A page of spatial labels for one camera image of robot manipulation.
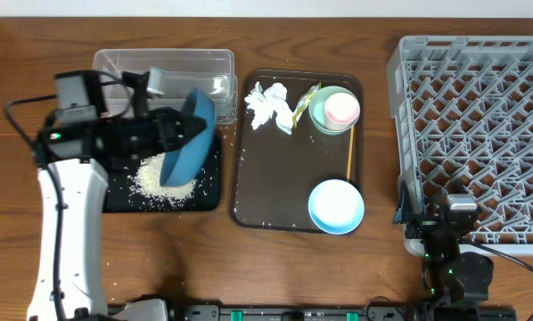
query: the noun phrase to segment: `white wall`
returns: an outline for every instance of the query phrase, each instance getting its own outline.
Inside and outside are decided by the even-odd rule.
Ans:
[[[533,18],[533,0],[0,0],[0,16]]]

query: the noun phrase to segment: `dark brown tray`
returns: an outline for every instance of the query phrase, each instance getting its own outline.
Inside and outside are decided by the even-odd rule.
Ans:
[[[250,126],[254,114],[243,98],[260,81],[263,89],[280,82],[288,89],[292,110],[300,97],[318,83],[342,86],[357,96],[362,108],[354,126],[348,177],[350,131],[328,136],[318,131],[306,110],[289,136],[275,118],[257,130]],[[237,130],[237,154],[229,212],[240,226],[315,232],[320,230],[308,214],[308,196],[326,179],[348,179],[361,193],[363,142],[363,89],[359,81],[343,74],[286,70],[255,70],[245,82]]]

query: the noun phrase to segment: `wood grain surface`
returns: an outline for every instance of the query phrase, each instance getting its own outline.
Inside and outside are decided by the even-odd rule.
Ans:
[[[399,39],[423,34],[533,35],[533,21],[0,18],[0,320],[25,317],[41,229],[37,170],[4,119],[4,103],[52,94],[55,73],[90,69],[103,48],[228,48],[240,80],[258,68],[343,72],[358,77],[365,90],[366,211],[352,236],[236,226],[226,213],[225,193],[235,123],[220,128],[227,138],[216,211],[102,217],[102,283],[109,303],[154,292],[178,304],[359,306],[376,295],[425,298],[421,259],[406,252],[399,226],[390,223],[399,165],[385,74]],[[55,105],[41,106],[16,112],[31,133]],[[526,261],[533,264],[533,258]],[[533,310],[533,275],[503,259],[495,263],[488,304],[513,307],[519,320],[526,319]]]

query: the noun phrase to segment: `light blue bowl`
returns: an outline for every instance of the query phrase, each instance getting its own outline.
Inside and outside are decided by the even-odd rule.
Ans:
[[[193,111],[194,116],[205,119],[207,128],[179,151],[166,152],[160,174],[162,186],[181,186],[194,179],[201,170],[213,141],[215,104],[207,94],[198,88],[193,89],[187,96],[182,111]]]
[[[308,198],[308,213],[316,226],[332,235],[356,229],[364,218],[364,199],[350,183],[339,179],[324,181]]]

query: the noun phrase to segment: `black tray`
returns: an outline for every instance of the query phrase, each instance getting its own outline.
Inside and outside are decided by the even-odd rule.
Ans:
[[[139,166],[128,166],[127,170],[111,171],[109,173],[108,191],[106,192],[103,208],[104,213],[205,211],[214,210],[219,204],[221,140],[217,136],[213,137],[209,155],[203,164],[203,168],[195,178],[197,179],[197,185],[193,189],[193,197],[185,200],[185,203],[181,206],[172,206],[167,201],[157,202],[145,198],[139,193],[131,194],[130,186],[134,182],[127,177],[134,177],[138,168]]]
[[[246,96],[255,83],[263,89],[280,82],[288,89],[293,110],[300,97],[318,83],[342,86],[356,95],[363,115],[363,90],[356,78],[343,74],[255,70],[245,82]],[[350,131],[328,136],[318,131],[306,110],[289,136],[269,120],[257,130],[253,111],[242,102],[229,212],[240,226],[320,233],[308,214],[308,196],[326,179],[347,179]],[[349,182],[361,192],[363,116],[354,126]]]

